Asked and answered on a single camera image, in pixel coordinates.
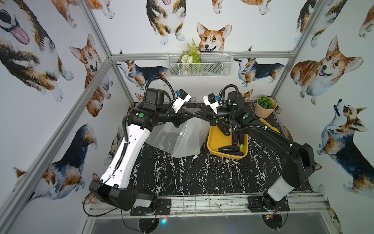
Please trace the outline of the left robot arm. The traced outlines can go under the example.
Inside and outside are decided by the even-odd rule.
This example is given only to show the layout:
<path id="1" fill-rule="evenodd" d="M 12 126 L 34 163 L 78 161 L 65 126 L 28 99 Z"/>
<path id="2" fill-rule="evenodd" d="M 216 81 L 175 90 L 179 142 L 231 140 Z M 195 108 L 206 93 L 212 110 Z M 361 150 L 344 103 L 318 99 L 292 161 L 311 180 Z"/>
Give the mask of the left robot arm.
<path id="1" fill-rule="evenodd" d="M 133 109 L 122 121 L 124 136 L 113 161 L 100 180 L 91 182 L 90 193 L 101 202 L 125 211 L 133 207 L 154 211 L 157 203 L 155 195 L 129 186 L 134 164 L 154 127 L 168 122 L 179 127 L 192 117 L 192 113 L 184 109 L 178 112 L 173 109 Z"/>

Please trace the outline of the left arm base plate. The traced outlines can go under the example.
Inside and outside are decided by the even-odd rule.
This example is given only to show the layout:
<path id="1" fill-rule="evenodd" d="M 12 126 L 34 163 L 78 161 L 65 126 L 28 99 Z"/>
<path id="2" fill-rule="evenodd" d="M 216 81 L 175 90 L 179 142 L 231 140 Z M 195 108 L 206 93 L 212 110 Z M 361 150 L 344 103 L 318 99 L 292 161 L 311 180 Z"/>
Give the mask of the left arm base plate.
<path id="1" fill-rule="evenodd" d="M 131 216 L 157 216 L 169 215 L 171 209 L 171 199 L 158 199 L 155 198 L 149 207 L 135 206 L 132 207 Z"/>

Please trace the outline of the yellow plastic tray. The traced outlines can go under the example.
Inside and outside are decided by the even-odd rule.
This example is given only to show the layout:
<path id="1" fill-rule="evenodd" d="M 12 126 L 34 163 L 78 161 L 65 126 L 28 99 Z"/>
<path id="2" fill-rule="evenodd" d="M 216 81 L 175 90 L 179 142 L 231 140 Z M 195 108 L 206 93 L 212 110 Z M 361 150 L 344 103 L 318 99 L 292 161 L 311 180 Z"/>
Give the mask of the yellow plastic tray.
<path id="1" fill-rule="evenodd" d="M 215 156 L 233 159 L 233 160 L 241 160 L 248 154 L 248 147 L 249 147 L 249 136 L 245 134 L 244 136 L 244 144 L 240 151 L 243 153 L 242 156 L 233 156 L 229 154 L 224 154 L 215 151 L 218 148 L 229 146 L 232 143 L 231 136 L 225 136 L 218 127 L 212 126 L 209 131 L 208 139 L 207 139 L 207 148 L 209 152 Z"/>

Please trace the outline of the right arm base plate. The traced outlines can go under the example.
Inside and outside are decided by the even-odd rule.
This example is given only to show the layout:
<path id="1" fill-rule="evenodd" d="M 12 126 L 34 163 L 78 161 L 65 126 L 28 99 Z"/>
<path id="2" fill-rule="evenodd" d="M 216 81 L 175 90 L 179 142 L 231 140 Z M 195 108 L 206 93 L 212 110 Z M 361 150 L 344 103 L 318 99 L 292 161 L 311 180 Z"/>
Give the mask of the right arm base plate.
<path id="1" fill-rule="evenodd" d="M 270 197 L 249 196 L 247 208 L 253 213 L 273 213 L 275 211 L 288 212 L 290 210 L 287 197 L 280 201 L 273 201 Z"/>

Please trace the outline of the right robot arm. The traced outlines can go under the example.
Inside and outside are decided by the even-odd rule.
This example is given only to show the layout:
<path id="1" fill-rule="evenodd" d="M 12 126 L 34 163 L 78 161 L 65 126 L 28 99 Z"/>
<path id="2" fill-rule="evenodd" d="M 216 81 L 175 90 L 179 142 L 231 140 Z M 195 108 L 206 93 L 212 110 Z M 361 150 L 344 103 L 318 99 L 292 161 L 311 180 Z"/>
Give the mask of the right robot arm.
<path id="1" fill-rule="evenodd" d="M 263 194 L 262 201 L 267 206 L 275 206 L 293 190 L 300 188 L 316 170 L 313 148 L 310 145 L 307 143 L 300 145 L 272 130 L 255 114 L 249 113 L 246 106 L 243 108 L 219 107 L 216 112 L 206 106 L 195 115 L 202 115 L 204 120 L 209 121 L 212 126 L 215 125 L 216 120 L 228 120 L 231 126 L 239 132 L 274 148 L 281 156 L 282 173 Z"/>

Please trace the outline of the frosted zip-top bag front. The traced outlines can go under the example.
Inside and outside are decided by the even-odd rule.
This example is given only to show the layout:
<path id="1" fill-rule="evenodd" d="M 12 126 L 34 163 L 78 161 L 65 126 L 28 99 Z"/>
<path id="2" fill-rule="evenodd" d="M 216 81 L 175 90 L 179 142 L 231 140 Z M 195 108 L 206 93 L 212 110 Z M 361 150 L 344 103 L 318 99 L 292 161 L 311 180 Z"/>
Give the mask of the frosted zip-top bag front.
<path id="1" fill-rule="evenodd" d="M 208 121 L 196 117 L 187 120 L 178 135 L 172 157 L 180 159 L 200 154 L 209 130 Z"/>

